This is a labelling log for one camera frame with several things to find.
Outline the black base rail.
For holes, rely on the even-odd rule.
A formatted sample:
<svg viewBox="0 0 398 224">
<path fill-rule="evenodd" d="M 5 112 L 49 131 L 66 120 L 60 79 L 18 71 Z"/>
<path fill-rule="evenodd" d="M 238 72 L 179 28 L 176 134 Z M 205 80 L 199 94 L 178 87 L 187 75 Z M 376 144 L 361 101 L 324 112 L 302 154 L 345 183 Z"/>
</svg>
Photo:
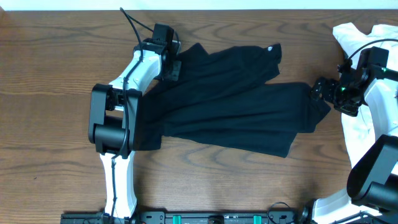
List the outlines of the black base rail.
<svg viewBox="0 0 398 224">
<path fill-rule="evenodd" d="M 131 217 L 116 218 L 107 213 L 64 213 L 61 224 L 289 224 L 300 223 L 292 210 L 257 213 L 171 213 L 135 212 Z"/>
</svg>

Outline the white garment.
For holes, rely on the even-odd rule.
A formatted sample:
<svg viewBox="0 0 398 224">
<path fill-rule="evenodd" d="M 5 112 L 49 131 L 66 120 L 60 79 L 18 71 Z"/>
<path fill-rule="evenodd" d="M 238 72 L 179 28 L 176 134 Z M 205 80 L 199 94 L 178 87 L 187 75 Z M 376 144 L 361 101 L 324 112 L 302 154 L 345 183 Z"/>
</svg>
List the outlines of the white garment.
<svg viewBox="0 0 398 224">
<path fill-rule="evenodd" d="M 397 42 L 393 41 L 397 39 L 397 26 L 378 24 L 372 27 L 370 33 L 365 34 L 349 22 L 335 26 L 332 34 L 343 52 L 351 57 L 352 69 L 358 68 L 361 47 L 364 49 L 379 47 L 389 51 L 386 67 L 397 70 Z M 371 109 L 365 102 L 365 93 L 365 88 L 359 90 L 361 105 L 357 115 L 341 114 L 341 125 L 351 167 L 355 167 L 378 138 L 375 134 Z"/>
</svg>

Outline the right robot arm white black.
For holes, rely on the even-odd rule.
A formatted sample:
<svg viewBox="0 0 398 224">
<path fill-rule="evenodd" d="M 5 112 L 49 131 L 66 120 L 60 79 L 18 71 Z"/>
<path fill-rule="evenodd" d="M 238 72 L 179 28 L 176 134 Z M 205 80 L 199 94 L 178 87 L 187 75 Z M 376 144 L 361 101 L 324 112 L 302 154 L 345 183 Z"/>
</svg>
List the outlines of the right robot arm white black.
<svg viewBox="0 0 398 224">
<path fill-rule="evenodd" d="M 313 95 L 353 118 L 366 105 L 374 135 L 354 142 L 354 127 L 345 127 L 352 166 L 346 188 L 314 201 L 303 211 L 302 222 L 346 223 L 397 211 L 397 72 L 379 65 L 339 71 L 339 80 L 319 78 Z"/>
</svg>

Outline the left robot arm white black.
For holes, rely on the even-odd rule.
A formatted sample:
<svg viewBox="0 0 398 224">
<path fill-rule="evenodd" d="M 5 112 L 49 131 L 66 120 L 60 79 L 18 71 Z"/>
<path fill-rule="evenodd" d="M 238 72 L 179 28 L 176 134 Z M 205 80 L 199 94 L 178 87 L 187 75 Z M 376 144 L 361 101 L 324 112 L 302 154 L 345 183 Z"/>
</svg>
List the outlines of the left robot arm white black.
<svg viewBox="0 0 398 224">
<path fill-rule="evenodd" d="M 177 40 L 146 39 L 133 50 L 130 63 L 113 81 L 96 84 L 91 91 L 88 139 L 103 163 L 106 181 L 104 215 L 126 221 L 137 205 L 133 163 L 143 134 L 142 97 L 152 80 L 177 80 Z"/>
</svg>

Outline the black t-shirt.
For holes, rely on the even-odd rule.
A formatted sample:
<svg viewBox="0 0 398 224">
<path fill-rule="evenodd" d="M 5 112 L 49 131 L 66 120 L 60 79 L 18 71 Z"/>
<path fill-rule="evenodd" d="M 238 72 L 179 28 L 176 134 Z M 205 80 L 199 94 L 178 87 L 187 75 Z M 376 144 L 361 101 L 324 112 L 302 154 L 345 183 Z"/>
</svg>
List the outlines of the black t-shirt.
<svg viewBox="0 0 398 224">
<path fill-rule="evenodd" d="M 164 136 L 286 157 L 299 133 L 314 132 L 330 112 L 306 83 L 277 83 L 280 44 L 240 46 L 209 54 L 195 44 L 178 56 L 175 82 L 161 81 L 143 98 L 144 150 Z"/>
</svg>

